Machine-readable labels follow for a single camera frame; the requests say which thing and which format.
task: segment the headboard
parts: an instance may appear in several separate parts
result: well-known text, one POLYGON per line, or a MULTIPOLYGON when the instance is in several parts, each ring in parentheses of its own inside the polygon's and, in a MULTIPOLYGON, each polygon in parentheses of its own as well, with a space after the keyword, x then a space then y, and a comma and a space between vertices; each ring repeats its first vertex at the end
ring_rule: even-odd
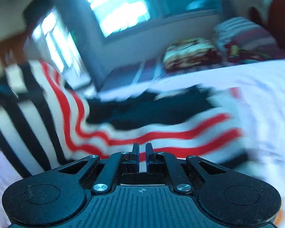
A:
POLYGON ((285 0, 264 0, 261 7, 250 8, 249 17, 268 30, 279 47, 285 50, 285 0))

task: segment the mattress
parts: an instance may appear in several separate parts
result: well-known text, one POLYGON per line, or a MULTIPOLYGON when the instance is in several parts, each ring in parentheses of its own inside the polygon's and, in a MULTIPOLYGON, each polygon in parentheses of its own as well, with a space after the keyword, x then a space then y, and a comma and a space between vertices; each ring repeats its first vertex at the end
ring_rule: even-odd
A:
MULTIPOLYGON (((246 144, 257 156, 257 177, 272 184, 282 196, 284 213, 278 227, 285 228, 285 60, 182 74, 103 91, 98 95, 104 101, 122 100, 146 89, 178 90, 200 83, 219 90, 239 87, 246 144)), ((18 179, 20 176, 0 154, 0 204, 3 191, 18 179)), ((0 228, 7 227, 7 224, 0 206, 0 228)))

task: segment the metal screw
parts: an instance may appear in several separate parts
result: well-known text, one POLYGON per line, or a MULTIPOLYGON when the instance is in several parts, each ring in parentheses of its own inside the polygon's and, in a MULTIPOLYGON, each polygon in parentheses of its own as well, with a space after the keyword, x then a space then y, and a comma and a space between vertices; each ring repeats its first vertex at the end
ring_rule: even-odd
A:
POLYGON ((106 191, 108 189, 108 186, 106 184, 103 183, 99 183, 99 184, 95 184, 93 186, 93 189, 99 192, 103 192, 106 191))
POLYGON ((188 192, 191 190, 191 186, 189 184, 185 184, 185 183, 182 183, 182 184, 178 184, 176 186, 176 188, 179 190, 179 191, 182 191, 182 192, 188 192))

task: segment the window sill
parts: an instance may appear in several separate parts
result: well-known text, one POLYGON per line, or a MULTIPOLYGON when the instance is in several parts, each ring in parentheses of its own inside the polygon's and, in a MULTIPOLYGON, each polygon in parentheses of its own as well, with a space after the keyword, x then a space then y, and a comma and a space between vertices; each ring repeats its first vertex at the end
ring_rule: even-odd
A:
POLYGON ((194 11, 194 12, 189 12, 189 13, 183 13, 183 14, 168 16, 168 17, 150 19, 146 22, 142 22, 136 26, 127 28, 123 31, 113 33, 106 38, 102 35, 103 44, 104 45, 109 44, 111 42, 117 41, 117 40, 122 39, 124 37, 129 37, 129 36, 138 34, 140 32, 143 32, 145 30, 149 30, 149 29, 152 29, 155 27, 174 23, 176 21, 183 21, 183 20, 198 18, 198 17, 202 17, 202 16, 215 15, 215 14, 219 14, 219 13, 220 13, 219 9, 206 9, 206 10, 200 10, 200 11, 194 11))

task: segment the garment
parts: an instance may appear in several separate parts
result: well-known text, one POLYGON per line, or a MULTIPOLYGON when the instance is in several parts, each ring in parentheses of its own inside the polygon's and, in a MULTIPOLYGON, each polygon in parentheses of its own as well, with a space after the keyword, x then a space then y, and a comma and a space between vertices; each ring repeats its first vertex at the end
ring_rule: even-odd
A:
POLYGON ((65 88, 60 73, 39 61, 7 67, 0 85, 29 97, 0 105, 0 148, 23 177, 91 154, 131 151, 133 143, 140 144, 140 161, 148 142, 154 151, 198 155, 227 167, 248 160, 228 91, 193 86, 102 102, 65 88))

